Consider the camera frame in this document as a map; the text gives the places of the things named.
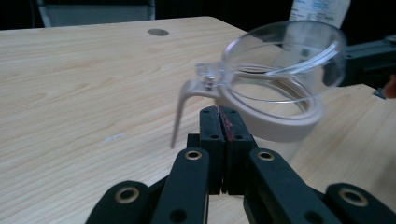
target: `white bottle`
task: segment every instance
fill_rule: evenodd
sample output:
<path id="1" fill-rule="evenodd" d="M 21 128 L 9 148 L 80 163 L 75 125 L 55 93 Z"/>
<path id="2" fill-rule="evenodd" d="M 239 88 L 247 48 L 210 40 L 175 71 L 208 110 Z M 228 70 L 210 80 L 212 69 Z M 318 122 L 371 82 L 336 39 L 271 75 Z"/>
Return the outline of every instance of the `white bottle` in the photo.
<path id="1" fill-rule="evenodd" d="M 340 28 L 350 0 L 294 0 L 290 21 L 322 21 Z"/>

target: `wooden table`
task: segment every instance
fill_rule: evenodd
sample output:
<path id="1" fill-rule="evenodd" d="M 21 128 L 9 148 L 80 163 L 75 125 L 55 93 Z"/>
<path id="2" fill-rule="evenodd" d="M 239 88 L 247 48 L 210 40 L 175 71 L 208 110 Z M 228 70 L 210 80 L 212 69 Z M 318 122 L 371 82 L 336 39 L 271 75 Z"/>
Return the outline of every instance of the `wooden table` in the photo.
<path id="1" fill-rule="evenodd" d="M 213 105 L 187 102 L 170 149 L 181 85 L 243 33 L 213 18 L 0 32 L 0 222 L 83 223 L 113 185 L 168 175 Z M 291 165 L 315 189 L 351 183 L 396 210 L 396 101 L 372 93 L 327 94 Z M 211 196 L 209 223 L 247 223 L 242 198 Z"/>

